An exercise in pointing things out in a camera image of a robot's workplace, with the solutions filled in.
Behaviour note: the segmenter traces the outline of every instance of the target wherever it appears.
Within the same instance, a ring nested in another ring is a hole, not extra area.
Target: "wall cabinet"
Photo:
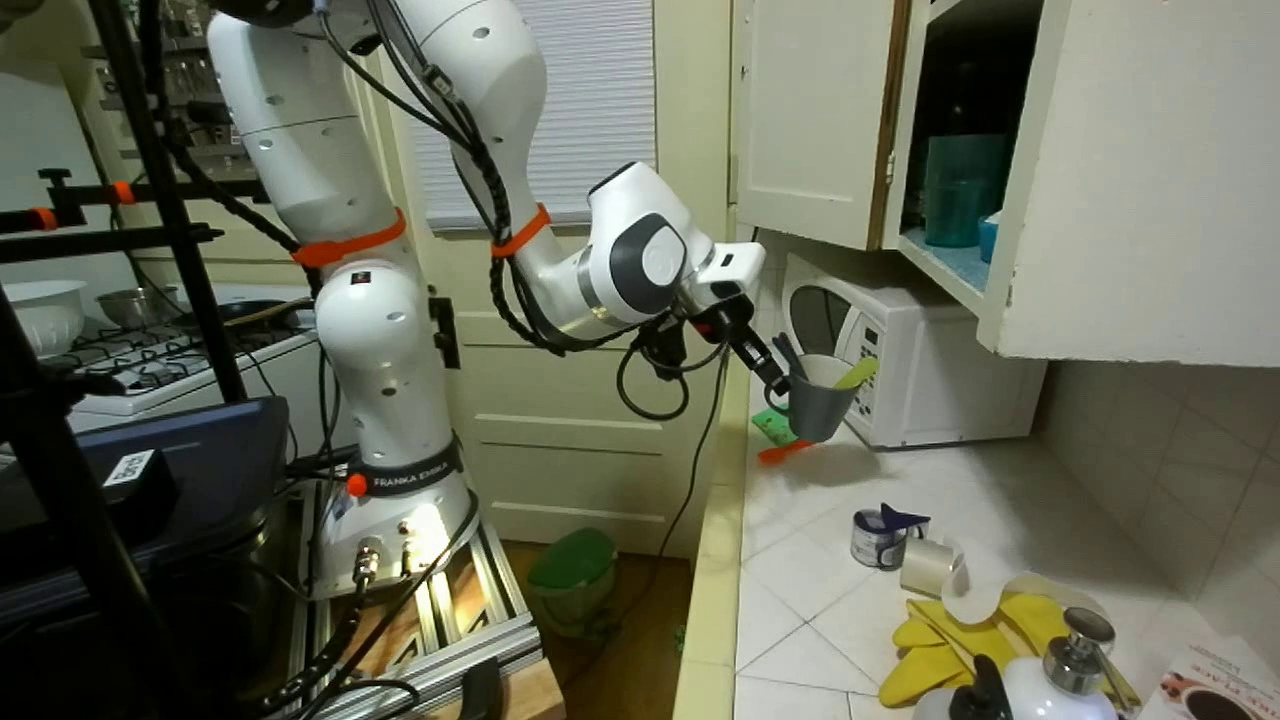
[[[742,0],[735,214],[891,248],[1042,359],[1280,367],[1280,3]],[[928,144],[1003,134],[999,240],[937,248]]]

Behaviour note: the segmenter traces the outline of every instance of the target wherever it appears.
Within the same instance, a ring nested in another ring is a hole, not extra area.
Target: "robotic arm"
[[[323,270],[318,336],[360,430],[360,464],[323,517],[318,597],[420,571],[471,517],[403,214],[342,83],[358,45],[379,40],[418,94],[407,112],[451,139],[458,170],[494,231],[496,305],[525,338],[574,353],[693,318],[768,386],[785,384],[749,329],[763,251],[714,243],[651,166],[630,162],[601,180],[588,243],[560,248],[529,187],[550,70],[510,0],[215,3],[207,47],[221,90],[279,218],[306,243],[295,259]],[[506,305],[506,270],[525,318]]]

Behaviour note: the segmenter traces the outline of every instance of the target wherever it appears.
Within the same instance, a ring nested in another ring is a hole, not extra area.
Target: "cabinet door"
[[[876,248],[896,0],[735,3],[735,214],[756,229]]]
[[[979,336],[1012,357],[1276,367],[1280,3],[1045,16],[1015,243]]]

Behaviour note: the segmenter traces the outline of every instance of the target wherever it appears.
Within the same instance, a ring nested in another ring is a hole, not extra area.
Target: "white countertop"
[[[789,464],[759,467],[763,439],[731,417],[725,430],[719,457],[743,450],[742,492],[719,467],[676,716],[914,716],[876,698],[896,662],[891,630],[914,590],[896,571],[849,557],[851,513],[879,505],[923,513],[934,535],[979,542],[1015,571],[1096,601],[1115,622],[1111,662],[1142,695],[1184,642],[1217,637],[1032,439],[874,450],[842,430]]]

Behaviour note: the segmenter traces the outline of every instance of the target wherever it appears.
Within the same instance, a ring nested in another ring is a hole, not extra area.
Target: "tile backsplash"
[[[1280,669],[1280,373],[1058,364],[1042,434],[1221,630]]]

